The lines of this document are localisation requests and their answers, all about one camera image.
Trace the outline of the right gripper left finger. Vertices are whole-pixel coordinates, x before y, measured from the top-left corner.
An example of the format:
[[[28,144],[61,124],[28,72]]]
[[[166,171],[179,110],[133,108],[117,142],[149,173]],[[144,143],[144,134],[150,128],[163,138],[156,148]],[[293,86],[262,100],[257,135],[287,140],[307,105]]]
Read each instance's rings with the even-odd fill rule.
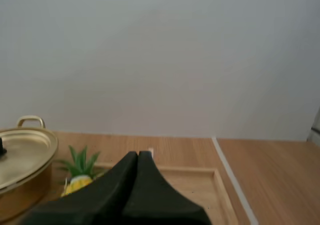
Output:
[[[138,155],[128,152],[89,185],[31,210],[21,225],[107,225],[120,218],[137,174]]]

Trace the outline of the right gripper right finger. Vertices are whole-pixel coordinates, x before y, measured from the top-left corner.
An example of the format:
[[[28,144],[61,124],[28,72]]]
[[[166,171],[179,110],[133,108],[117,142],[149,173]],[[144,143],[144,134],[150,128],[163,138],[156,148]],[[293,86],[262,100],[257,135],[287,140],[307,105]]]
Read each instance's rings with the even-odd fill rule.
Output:
[[[141,151],[123,225],[210,225],[203,207],[175,190],[161,175],[150,151]]]

